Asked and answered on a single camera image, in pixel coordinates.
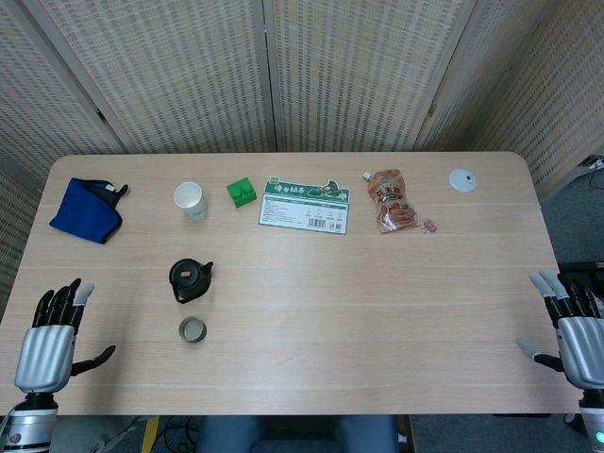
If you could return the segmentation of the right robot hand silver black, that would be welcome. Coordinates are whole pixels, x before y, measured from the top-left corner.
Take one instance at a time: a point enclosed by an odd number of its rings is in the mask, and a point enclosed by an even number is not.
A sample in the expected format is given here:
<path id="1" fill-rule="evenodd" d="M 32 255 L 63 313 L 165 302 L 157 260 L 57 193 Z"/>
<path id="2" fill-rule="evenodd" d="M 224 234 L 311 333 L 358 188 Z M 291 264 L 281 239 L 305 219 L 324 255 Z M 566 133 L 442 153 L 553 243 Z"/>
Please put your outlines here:
<path id="1" fill-rule="evenodd" d="M 603 303 L 591 289 L 578 283 L 565 285 L 548 271 L 529 279 L 542 296 L 554 328 L 559 355 L 541 353 L 528 340 L 518 338 L 520 350 L 532 361 L 565 374 L 575 387 L 603 388 Z"/>

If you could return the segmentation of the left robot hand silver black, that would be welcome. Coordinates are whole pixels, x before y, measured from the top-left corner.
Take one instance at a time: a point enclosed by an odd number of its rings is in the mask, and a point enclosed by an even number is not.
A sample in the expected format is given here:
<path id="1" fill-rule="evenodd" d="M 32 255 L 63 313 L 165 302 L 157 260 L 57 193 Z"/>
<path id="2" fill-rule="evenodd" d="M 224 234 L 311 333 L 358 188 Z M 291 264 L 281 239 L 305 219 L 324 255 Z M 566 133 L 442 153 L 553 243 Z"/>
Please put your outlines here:
<path id="1" fill-rule="evenodd" d="M 25 394 L 54 394 L 71 377 L 95 369 L 111 358 L 116 347 L 108 346 L 93 359 L 74 361 L 76 337 L 94 285 L 79 278 L 39 300 L 32 326 L 25 333 L 14 384 Z"/>

